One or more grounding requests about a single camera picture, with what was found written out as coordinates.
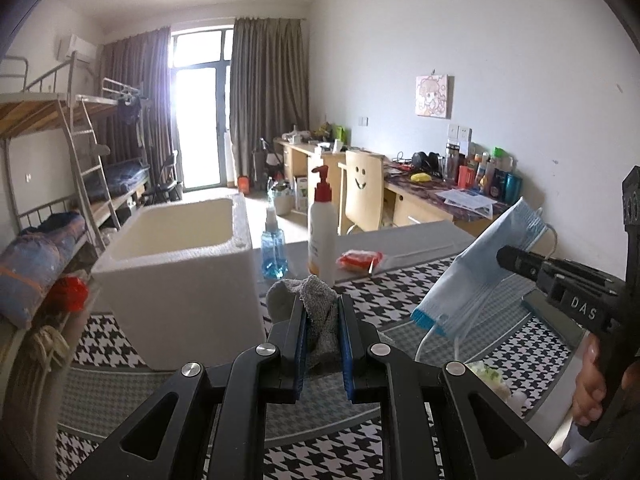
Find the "person's right hand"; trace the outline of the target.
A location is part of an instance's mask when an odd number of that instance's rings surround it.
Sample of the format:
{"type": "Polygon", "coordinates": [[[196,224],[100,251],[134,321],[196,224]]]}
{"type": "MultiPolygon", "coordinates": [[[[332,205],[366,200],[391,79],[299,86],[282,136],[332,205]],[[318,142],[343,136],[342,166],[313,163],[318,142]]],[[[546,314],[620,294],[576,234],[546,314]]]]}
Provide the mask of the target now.
{"type": "MultiPolygon", "coordinates": [[[[598,420],[603,412],[605,379],[599,370],[600,340],[589,334],[582,355],[582,369],[575,379],[572,416],[578,426],[585,427],[598,420]]],[[[635,410],[639,406],[639,362],[627,368],[620,386],[625,393],[625,406],[635,410]]]]}

